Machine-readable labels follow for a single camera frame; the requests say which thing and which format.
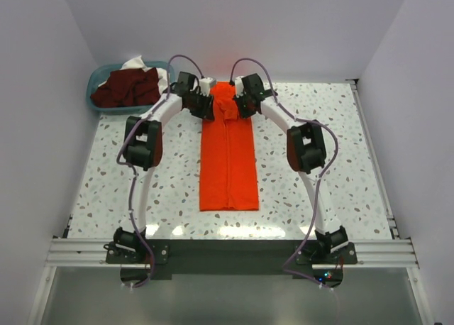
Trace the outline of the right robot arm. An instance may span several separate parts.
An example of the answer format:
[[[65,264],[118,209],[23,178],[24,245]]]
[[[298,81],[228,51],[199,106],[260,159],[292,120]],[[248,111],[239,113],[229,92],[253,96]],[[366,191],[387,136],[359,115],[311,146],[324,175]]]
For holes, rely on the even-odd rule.
[[[323,180],[339,151],[334,133],[317,120],[296,117],[277,98],[273,88],[266,89],[258,74],[239,76],[229,81],[243,119],[261,114],[274,122],[287,137],[287,162],[304,183],[313,207],[308,233],[314,232],[316,255],[332,263],[348,245],[348,235],[338,218],[331,194]]]

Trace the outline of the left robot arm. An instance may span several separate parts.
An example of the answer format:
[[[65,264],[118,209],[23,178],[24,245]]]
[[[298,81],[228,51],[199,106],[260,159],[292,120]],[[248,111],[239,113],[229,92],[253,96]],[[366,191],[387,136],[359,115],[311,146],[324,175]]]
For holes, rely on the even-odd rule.
[[[176,82],[164,90],[157,103],[140,116],[128,117],[125,137],[116,162],[133,171],[127,207],[131,232],[118,228],[113,243],[122,248],[122,254],[132,263],[139,263],[151,256],[151,249],[145,241],[146,215],[141,211],[134,214],[134,190],[138,181],[138,169],[151,177],[160,164],[163,154],[163,127],[181,110],[187,109],[192,116],[205,121],[214,120],[214,97],[211,89],[216,85],[212,77],[198,78],[188,72],[180,72]]]

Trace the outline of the orange t shirt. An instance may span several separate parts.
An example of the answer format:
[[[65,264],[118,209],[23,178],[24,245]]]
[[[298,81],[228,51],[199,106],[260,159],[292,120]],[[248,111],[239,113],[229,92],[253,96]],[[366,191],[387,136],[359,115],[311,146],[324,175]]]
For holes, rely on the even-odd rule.
[[[259,209],[253,124],[240,117],[235,92],[227,82],[211,89],[214,120],[201,130],[200,211]]]

